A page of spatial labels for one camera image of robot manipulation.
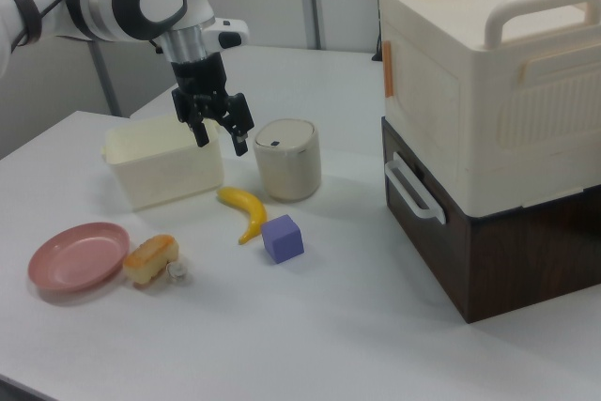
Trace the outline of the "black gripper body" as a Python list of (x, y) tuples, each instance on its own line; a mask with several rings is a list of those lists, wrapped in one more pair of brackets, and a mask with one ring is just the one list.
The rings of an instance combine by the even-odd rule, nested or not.
[(187, 63), (173, 63), (177, 88), (172, 91), (177, 118), (189, 126), (192, 111), (223, 126), (227, 76), (219, 53)]

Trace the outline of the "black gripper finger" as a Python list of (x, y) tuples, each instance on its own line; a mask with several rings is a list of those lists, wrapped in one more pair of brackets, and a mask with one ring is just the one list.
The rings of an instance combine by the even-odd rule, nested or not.
[(242, 93), (228, 96), (224, 105), (226, 115), (223, 117), (223, 126), (231, 136), (236, 155), (242, 156), (248, 151), (246, 139), (254, 127), (251, 111)]
[(193, 132), (196, 144), (204, 147), (209, 143), (208, 132), (203, 116), (197, 111), (192, 111), (189, 116), (189, 127)]

